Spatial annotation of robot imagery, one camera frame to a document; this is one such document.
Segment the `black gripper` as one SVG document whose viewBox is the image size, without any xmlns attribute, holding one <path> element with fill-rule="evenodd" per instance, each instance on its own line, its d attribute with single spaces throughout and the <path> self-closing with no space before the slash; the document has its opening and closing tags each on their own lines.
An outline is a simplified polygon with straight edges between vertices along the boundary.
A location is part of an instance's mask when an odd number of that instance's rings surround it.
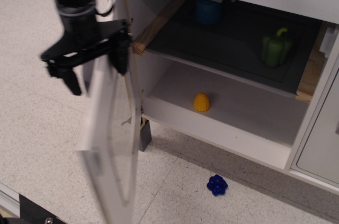
<svg viewBox="0 0 339 224">
<path fill-rule="evenodd" d="M 117 72 L 126 74 L 131 43 L 127 20 L 98 22 L 96 10 L 58 12 L 64 34 L 41 55 L 41 60 L 47 62 L 51 77 L 62 79 L 73 95 L 80 96 L 82 91 L 76 74 L 72 68 L 67 67 L 80 65 L 106 54 Z"/>
</svg>

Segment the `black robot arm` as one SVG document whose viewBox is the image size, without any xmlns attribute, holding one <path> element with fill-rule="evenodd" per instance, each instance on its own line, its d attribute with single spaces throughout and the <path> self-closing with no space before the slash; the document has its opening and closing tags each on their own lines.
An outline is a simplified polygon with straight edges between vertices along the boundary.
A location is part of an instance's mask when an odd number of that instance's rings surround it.
<svg viewBox="0 0 339 224">
<path fill-rule="evenodd" d="M 74 95 L 81 95 L 74 67 L 107 55 L 121 75 L 128 70 L 131 36 L 126 20 L 99 22 L 96 0 L 55 0 L 63 36 L 42 55 L 52 77 L 61 78 Z"/>
</svg>

